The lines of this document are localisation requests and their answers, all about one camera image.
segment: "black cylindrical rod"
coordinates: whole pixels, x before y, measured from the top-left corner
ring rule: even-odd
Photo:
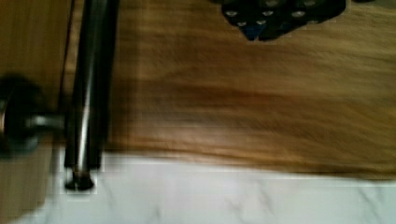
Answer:
[[[64,166],[69,189],[89,189],[107,138],[109,94],[119,0],[85,0],[72,107],[67,115]]]

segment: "wooden surface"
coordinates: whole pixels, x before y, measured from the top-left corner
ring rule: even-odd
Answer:
[[[71,93],[77,4],[64,90]],[[205,0],[122,0],[109,151],[396,177],[396,9],[247,42]]]
[[[70,1],[0,1],[0,76],[19,74],[43,87],[55,107],[64,64]],[[0,161],[0,223],[44,202],[51,139],[27,158]]]

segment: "metal pole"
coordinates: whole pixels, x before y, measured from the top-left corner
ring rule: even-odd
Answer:
[[[68,189],[93,187],[107,138],[109,94],[119,0],[85,0],[73,101],[66,123],[64,166],[73,169]]]

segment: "black object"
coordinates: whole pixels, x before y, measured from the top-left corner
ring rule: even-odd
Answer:
[[[39,87],[26,78],[0,79],[0,159],[36,149],[48,132],[66,137],[65,168],[73,170],[67,189],[93,187],[107,139],[109,95],[119,0],[85,0],[73,101],[65,113],[49,112]]]
[[[48,112],[43,92],[18,75],[0,80],[0,158],[33,152],[41,136],[64,129],[64,116]]]
[[[345,8],[346,0],[233,0],[222,4],[221,11],[248,40],[267,41],[334,18]]]
[[[89,189],[79,186],[87,183],[92,187],[90,170],[101,165],[118,10],[118,0],[85,0],[73,103],[66,123],[64,167],[73,169],[73,178],[65,185],[68,189]]]

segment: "wooden cabinet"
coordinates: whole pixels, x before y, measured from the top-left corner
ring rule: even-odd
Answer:
[[[0,2],[0,76],[19,74],[43,87],[57,105],[71,1]],[[0,223],[36,209],[44,201],[51,139],[33,155],[0,161]]]
[[[209,1],[121,1],[107,150],[394,178],[395,26],[394,7],[348,3],[335,20],[247,42]]]

